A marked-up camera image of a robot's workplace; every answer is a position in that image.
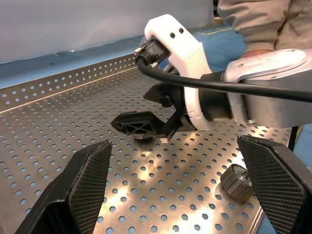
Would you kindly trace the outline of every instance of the hole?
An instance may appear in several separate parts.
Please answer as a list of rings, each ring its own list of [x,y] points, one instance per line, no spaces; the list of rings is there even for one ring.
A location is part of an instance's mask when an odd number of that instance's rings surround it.
[[[156,227],[156,226],[152,226],[152,227],[151,227],[151,231],[152,231],[153,233],[156,233],[156,232],[157,232],[157,227]]]
[[[222,230],[222,226],[220,224],[216,224],[214,226],[218,231],[221,231]]]
[[[120,216],[118,220],[120,223],[123,223],[126,219],[124,216]]]
[[[247,219],[248,218],[248,214],[246,213],[242,213],[243,218]]]
[[[207,220],[208,219],[208,215],[206,214],[202,214],[203,219]]]
[[[104,220],[104,218],[103,218],[102,216],[100,216],[100,217],[97,218],[97,222],[98,222],[98,223],[103,222],[103,220]]]
[[[243,226],[240,223],[236,223],[236,228],[239,230],[243,230]]]
[[[150,209],[151,209],[151,211],[155,211],[156,210],[156,206],[151,206]]]
[[[196,210],[196,205],[192,204],[190,205],[191,210],[195,211]]]
[[[186,214],[183,214],[183,215],[182,215],[182,219],[183,219],[184,221],[186,221],[186,220],[188,220],[189,218],[187,217]]]
[[[200,226],[197,225],[197,224],[194,226],[194,228],[195,228],[196,231],[199,231],[199,230],[200,230]]]
[[[173,230],[175,233],[177,233],[177,232],[179,231],[179,227],[178,227],[177,225],[174,225],[174,226],[172,227],[172,230]]]
[[[26,199],[22,199],[20,202],[19,202],[21,205],[24,205],[26,203]]]
[[[162,216],[160,217],[160,219],[161,219],[162,221],[167,221],[167,216],[162,215]]]
[[[228,219],[228,218],[229,218],[228,214],[226,214],[226,213],[223,213],[223,214],[222,214],[222,217],[223,217],[224,219]]]
[[[112,233],[113,233],[113,228],[108,228],[108,229],[106,229],[106,233],[107,233],[107,234],[112,234]]]

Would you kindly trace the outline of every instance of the perforated metal table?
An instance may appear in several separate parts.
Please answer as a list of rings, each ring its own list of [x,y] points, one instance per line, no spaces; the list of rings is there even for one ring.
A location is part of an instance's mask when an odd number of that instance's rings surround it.
[[[220,176],[232,163],[244,166],[238,135],[287,143],[290,130],[223,121],[211,131],[176,133],[169,143],[114,130],[110,122],[122,112],[149,110],[163,121],[174,113],[143,99],[154,84],[130,55],[1,89],[2,230],[17,229],[74,152],[109,138],[110,171],[94,233],[255,233],[262,214],[256,197],[236,202]]]

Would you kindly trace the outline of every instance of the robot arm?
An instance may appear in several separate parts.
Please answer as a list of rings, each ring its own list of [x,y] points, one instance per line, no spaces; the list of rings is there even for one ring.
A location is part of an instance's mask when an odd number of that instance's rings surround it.
[[[196,78],[213,82],[244,83],[275,88],[295,89],[308,92],[312,87],[312,50],[286,49],[244,58],[231,62],[226,71],[212,73],[205,56],[202,43],[198,42],[175,18],[164,15],[148,22],[145,28],[147,43],[136,50],[137,62],[144,61],[151,68],[168,59],[181,77]],[[312,122],[309,113],[312,104],[302,101],[273,97],[221,93],[207,89],[179,87],[158,92],[152,88],[144,96],[146,99],[176,107],[175,130],[162,133],[153,129],[154,136],[170,138],[175,131],[213,129],[216,121],[234,119],[238,124],[270,127],[293,127]],[[138,135],[128,131],[131,125],[123,113],[113,121],[113,126],[128,135]]]

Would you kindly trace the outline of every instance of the black plastic part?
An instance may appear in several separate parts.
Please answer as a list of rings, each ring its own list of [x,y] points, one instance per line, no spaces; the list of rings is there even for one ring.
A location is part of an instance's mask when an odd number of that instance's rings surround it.
[[[160,64],[169,56],[169,51],[156,39],[150,40],[141,46],[142,51],[136,57],[136,63],[143,59],[145,65],[158,62]]]
[[[312,233],[312,172],[283,144],[252,136],[240,136],[237,142],[276,233]]]
[[[125,112],[112,121],[112,127],[126,135],[157,136],[160,128],[165,124],[152,112]]]
[[[15,234],[92,234],[104,199],[111,150],[106,140],[76,152]]]
[[[160,103],[163,107],[174,105],[179,113],[186,113],[184,89],[181,86],[161,82],[152,86],[143,97],[146,100]]]
[[[200,79],[222,82],[224,71],[203,75]],[[204,117],[208,121],[232,119],[231,106],[226,93],[199,89],[199,103]]]
[[[170,119],[161,126],[160,130],[157,132],[157,137],[167,138],[169,140],[181,126],[180,115],[178,112],[175,112]]]

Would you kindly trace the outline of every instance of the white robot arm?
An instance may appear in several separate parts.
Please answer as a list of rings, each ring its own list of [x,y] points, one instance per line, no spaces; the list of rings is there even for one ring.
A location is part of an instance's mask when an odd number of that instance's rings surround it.
[[[145,27],[147,40],[157,39],[168,51],[169,63],[180,76],[201,79],[211,73],[202,43],[198,42],[170,15],[152,19]],[[310,91],[312,88],[312,50],[286,49],[231,62],[223,82],[258,84]],[[198,89],[184,88],[185,106],[192,124],[201,130],[213,128],[200,105]],[[312,104],[271,97],[228,93],[233,118],[239,124],[292,127],[312,122]]]
[[[167,123],[152,113],[122,113],[112,125],[125,134],[169,139],[176,131],[213,129],[224,119],[278,128],[312,122],[312,50],[243,58],[212,73],[202,43],[174,17],[164,15],[148,22],[145,43],[135,54],[142,73],[164,81],[144,98],[164,107],[174,105],[176,113]],[[179,76],[156,68],[165,59]]]

